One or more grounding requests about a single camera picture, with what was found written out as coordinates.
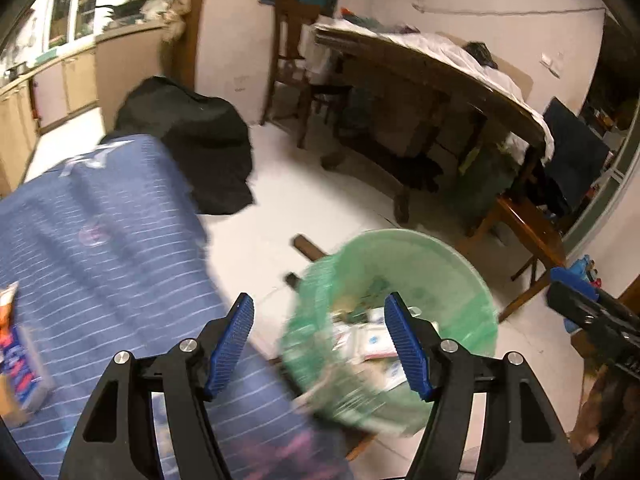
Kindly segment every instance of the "white tile floor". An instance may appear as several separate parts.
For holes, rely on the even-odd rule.
[[[38,146],[29,175],[41,173],[61,158],[91,149],[102,132],[96,116],[80,116],[46,134]],[[203,216],[209,232],[209,270],[228,299],[248,292],[255,301],[252,341],[268,356],[277,352],[277,339],[295,306],[295,294],[283,283],[287,272],[302,273],[308,265],[289,245],[305,234],[327,252],[333,252],[366,230],[394,227],[392,199],[397,184],[369,161],[350,155],[338,171],[319,165],[332,140],[310,128],[306,150],[273,124],[252,126],[254,172],[250,186],[255,204],[228,217]],[[428,194],[412,196],[411,228],[455,243],[462,236],[442,205]],[[525,261],[517,242],[506,246],[494,238],[483,240],[470,255],[489,285],[496,304],[505,306],[521,290],[526,278],[511,283],[508,276]],[[565,430],[573,427],[582,386],[582,359],[570,345],[562,319],[538,295],[498,329],[497,355],[515,350],[526,357],[543,385]],[[474,405],[466,448],[481,441],[482,399]],[[352,463],[357,479],[373,480],[403,475],[421,434],[413,438],[379,437]]]

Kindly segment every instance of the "green plastic bag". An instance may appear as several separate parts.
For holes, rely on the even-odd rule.
[[[419,317],[436,321],[441,337],[474,354],[494,354],[498,326],[492,296],[468,261],[415,231],[370,231],[308,268],[280,341],[284,365],[306,392],[311,410],[373,433],[411,435],[426,425],[431,405],[408,383],[381,392],[332,350],[337,300],[347,296],[360,308],[379,307],[395,291],[420,310]]]

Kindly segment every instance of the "trash bin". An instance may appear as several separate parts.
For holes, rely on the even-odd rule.
[[[280,341],[287,372],[306,392],[310,410],[373,433],[411,435],[426,425],[431,405],[408,383],[380,391],[333,350],[336,308],[345,303],[380,307],[395,291],[417,307],[418,317],[437,322],[441,337],[455,339],[471,353],[494,354],[492,296],[468,261],[418,232],[366,232],[308,268]]]

